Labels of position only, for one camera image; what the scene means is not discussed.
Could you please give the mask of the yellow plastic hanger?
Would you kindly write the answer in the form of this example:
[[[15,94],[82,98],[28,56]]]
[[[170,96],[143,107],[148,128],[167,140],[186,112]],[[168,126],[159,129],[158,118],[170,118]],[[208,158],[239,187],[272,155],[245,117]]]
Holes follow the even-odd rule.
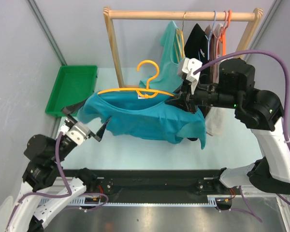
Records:
[[[104,93],[110,93],[110,92],[135,91],[140,97],[145,98],[145,99],[152,99],[152,98],[156,97],[158,94],[166,95],[169,97],[174,97],[174,94],[172,94],[170,92],[150,88],[150,82],[157,78],[157,76],[160,73],[160,69],[159,69],[156,62],[154,62],[152,60],[143,60],[138,64],[136,70],[139,71],[140,67],[144,64],[151,64],[156,69],[155,75],[150,77],[147,80],[145,88],[140,88],[140,87],[110,88],[110,89],[99,91],[98,95],[104,94]]]

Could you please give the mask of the teal blue t shirt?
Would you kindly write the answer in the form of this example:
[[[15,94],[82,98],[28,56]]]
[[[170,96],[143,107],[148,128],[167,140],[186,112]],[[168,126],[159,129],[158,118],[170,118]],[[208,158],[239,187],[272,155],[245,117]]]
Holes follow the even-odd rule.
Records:
[[[205,119],[200,111],[186,112],[165,101],[163,94],[141,99],[136,92],[94,93],[78,110],[77,118],[84,124],[99,118],[108,122],[107,130],[114,136],[131,135],[145,140],[178,144],[183,139],[198,139],[206,146]]]

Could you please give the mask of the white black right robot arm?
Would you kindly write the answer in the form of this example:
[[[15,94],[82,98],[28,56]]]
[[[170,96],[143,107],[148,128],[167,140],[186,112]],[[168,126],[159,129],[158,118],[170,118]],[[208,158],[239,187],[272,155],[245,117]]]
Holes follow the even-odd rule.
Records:
[[[284,110],[279,97],[254,87],[255,68],[239,58],[219,65],[219,82],[200,84],[196,70],[202,63],[184,58],[178,67],[183,83],[167,104],[195,113],[198,106],[234,109],[256,137],[262,158],[240,168],[223,168],[212,180],[214,190],[226,193],[236,186],[254,186],[273,194],[290,195],[290,151],[283,133]]]

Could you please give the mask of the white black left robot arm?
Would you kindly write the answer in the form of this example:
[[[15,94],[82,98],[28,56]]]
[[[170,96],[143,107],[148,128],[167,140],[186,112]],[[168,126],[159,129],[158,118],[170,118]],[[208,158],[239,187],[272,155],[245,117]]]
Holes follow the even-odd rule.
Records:
[[[102,140],[107,121],[93,133],[72,116],[85,103],[86,101],[81,101],[62,108],[66,120],[56,139],[42,134],[29,139],[24,151],[29,163],[4,231],[42,232],[70,201],[98,188],[98,177],[90,169],[80,169],[68,181],[61,166],[61,162],[72,150],[85,140]]]

